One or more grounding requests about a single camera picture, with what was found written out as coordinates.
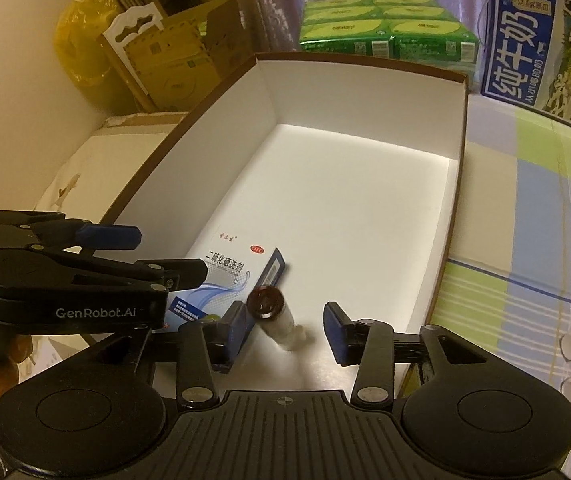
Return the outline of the blue white medicine box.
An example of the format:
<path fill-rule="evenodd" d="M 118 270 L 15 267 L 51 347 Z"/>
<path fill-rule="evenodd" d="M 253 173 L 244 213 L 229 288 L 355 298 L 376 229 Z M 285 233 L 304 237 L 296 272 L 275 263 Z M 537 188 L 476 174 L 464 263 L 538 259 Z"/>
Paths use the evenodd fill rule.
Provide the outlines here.
<path fill-rule="evenodd" d="M 201 318 L 222 318 L 232 302 L 245 301 L 254 288 L 278 284 L 287 267 L 274 236 L 233 223 L 205 229 L 188 256 L 205 262 L 206 278 L 200 286 L 168 295 L 164 332 Z"/>

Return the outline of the brown medicine bottle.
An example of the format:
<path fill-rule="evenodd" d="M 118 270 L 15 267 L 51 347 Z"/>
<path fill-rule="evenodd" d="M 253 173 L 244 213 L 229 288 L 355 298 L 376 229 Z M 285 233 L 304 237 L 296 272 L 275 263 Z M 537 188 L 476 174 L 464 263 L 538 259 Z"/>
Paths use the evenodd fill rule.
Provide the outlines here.
<path fill-rule="evenodd" d="M 311 347 L 314 334 L 295 322 L 283 292 L 271 285 L 257 286 L 247 297 L 246 308 L 260 329 L 285 351 Z"/>

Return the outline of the brown white storage box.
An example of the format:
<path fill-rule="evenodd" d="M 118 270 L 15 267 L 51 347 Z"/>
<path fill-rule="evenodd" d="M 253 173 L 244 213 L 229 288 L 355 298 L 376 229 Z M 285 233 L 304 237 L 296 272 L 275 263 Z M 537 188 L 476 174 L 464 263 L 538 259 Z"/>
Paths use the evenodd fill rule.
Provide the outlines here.
<path fill-rule="evenodd" d="M 427 319 L 453 234 L 468 84 L 366 56 L 252 58 L 180 122 L 104 214 L 136 258 L 184 257 L 219 234 L 279 248 L 305 344 L 253 330 L 220 391 L 351 391 L 322 328 L 330 301 L 400 333 Z"/>

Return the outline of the checkered tablecloth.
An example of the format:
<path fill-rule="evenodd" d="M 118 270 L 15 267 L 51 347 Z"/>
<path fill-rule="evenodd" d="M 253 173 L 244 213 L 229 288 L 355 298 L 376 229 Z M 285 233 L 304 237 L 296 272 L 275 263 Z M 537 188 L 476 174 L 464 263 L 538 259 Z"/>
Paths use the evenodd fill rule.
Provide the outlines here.
<path fill-rule="evenodd" d="M 552 387 L 571 376 L 571 127 L 473 94 L 433 323 Z"/>

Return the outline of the yellow plastic bag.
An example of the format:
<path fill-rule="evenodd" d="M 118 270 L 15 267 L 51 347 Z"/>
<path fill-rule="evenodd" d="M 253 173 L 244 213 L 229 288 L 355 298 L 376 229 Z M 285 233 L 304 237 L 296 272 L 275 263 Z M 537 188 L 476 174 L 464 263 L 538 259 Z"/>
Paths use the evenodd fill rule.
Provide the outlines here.
<path fill-rule="evenodd" d="M 124 115 L 136 108 L 131 92 L 99 44 L 120 12 L 117 0 L 72 0 L 53 34 L 53 49 L 65 74 L 92 106 L 110 115 Z"/>

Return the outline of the green tissue pack bundle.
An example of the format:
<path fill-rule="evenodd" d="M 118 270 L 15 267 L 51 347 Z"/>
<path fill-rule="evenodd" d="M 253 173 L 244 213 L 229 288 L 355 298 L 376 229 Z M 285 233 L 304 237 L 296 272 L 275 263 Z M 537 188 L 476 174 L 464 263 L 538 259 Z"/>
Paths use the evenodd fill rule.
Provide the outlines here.
<path fill-rule="evenodd" d="M 435 0 L 310 0 L 299 47 L 391 58 L 473 74 L 479 40 Z"/>

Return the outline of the blue milk carton box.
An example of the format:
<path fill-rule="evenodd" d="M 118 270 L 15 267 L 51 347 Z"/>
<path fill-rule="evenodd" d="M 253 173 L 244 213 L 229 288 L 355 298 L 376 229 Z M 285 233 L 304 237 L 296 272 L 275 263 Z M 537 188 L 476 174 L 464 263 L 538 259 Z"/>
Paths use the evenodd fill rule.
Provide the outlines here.
<path fill-rule="evenodd" d="M 481 93 L 571 126 L 571 0 L 489 0 Z"/>

